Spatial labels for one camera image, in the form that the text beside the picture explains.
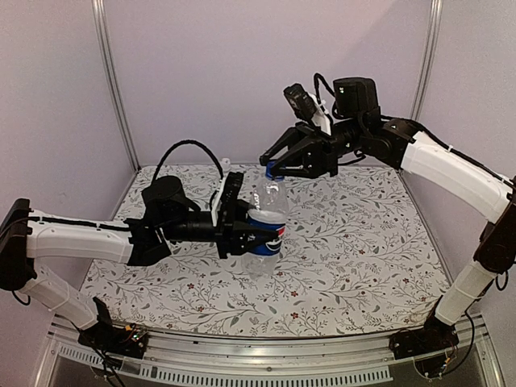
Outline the blue bottle cap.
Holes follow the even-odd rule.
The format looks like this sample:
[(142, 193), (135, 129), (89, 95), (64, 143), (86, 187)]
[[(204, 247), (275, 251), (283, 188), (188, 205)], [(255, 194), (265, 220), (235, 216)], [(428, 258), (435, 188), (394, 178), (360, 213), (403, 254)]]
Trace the blue bottle cap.
[(274, 166), (274, 164), (275, 164), (274, 161), (269, 161), (266, 164), (266, 167), (265, 167), (265, 177), (267, 179), (269, 179), (270, 181), (283, 181), (285, 179), (284, 176), (282, 176), (282, 175), (274, 175), (273, 174), (273, 166)]

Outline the clear plastic Pepsi bottle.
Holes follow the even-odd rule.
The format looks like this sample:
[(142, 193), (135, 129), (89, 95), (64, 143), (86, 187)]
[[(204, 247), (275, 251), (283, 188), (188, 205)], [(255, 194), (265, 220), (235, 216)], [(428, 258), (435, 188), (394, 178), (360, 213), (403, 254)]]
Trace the clear plastic Pepsi bottle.
[(276, 231), (278, 237), (253, 248), (242, 257), (243, 271), (256, 281), (265, 275), (272, 275), (281, 252), (282, 238), (289, 213), (284, 176), (273, 176), (273, 162), (266, 165), (264, 177), (252, 191), (248, 211), (248, 223), (268, 231)]

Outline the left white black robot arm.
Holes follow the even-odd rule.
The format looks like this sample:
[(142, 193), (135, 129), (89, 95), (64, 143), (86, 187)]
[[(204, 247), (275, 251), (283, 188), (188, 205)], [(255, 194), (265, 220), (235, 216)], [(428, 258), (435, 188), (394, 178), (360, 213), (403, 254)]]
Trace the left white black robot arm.
[(144, 216), (122, 222), (57, 218), (33, 210), (29, 200), (19, 198), (1, 225), (1, 288), (40, 301), (80, 330), (88, 330), (101, 349), (114, 349), (120, 334), (111, 326), (106, 304), (86, 297), (38, 264), (38, 259), (92, 259), (146, 267), (169, 257), (170, 243), (214, 243), (225, 259), (277, 242), (284, 224), (252, 220), (253, 206), (239, 199), (242, 184), (242, 173), (229, 173), (221, 181), (213, 209), (204, 211), (186, 197), (178, 177), (160, 177), (142, 192)]

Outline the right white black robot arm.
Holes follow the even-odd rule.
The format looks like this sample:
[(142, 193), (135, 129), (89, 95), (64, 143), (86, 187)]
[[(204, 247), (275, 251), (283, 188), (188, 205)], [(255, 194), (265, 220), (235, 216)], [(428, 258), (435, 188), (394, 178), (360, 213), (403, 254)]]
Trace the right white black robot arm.
[(480, 243), (451, 288), (436, 302), (417, 335), (417, 345), (433, 352), (461, 315), (507, 274), (515, 262), (515, 181), (446, 145), (421, 123), (381, 113), (373, 79), (345, 77), (328, 84), (319, 73), (314, 86), (334, 98), (325, 107), (320, 93), (295, 83), (284, 89), (298, 122), (260, 156), (273, 176), (316, 178), (336, 175), (339, 159), (354, 152), (420, 176), (466, 202), (487, 221)]

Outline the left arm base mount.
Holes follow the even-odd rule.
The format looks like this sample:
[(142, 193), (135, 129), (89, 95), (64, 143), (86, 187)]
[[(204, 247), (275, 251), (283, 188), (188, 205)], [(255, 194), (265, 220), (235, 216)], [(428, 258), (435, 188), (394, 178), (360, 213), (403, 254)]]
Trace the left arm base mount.
[(106, 304), (94, 297), (98, 309), (97, 322), (90, 328), (79, 330), (78, 343), (100, 352), (143, 359), (148, 345), (148, 331), (135, 323), (125, 327), (113, 325)]

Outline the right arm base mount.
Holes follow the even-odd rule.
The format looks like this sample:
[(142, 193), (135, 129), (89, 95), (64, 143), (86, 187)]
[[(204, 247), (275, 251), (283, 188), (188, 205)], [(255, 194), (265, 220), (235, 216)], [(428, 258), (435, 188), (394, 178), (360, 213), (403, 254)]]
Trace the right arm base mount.
[(389, 337), (396, 360), (411, 358), (423, 377), (441, 377), (456, 356), (459, 338), (454, 325), (431, 318), (417, 329), (403, 328)]

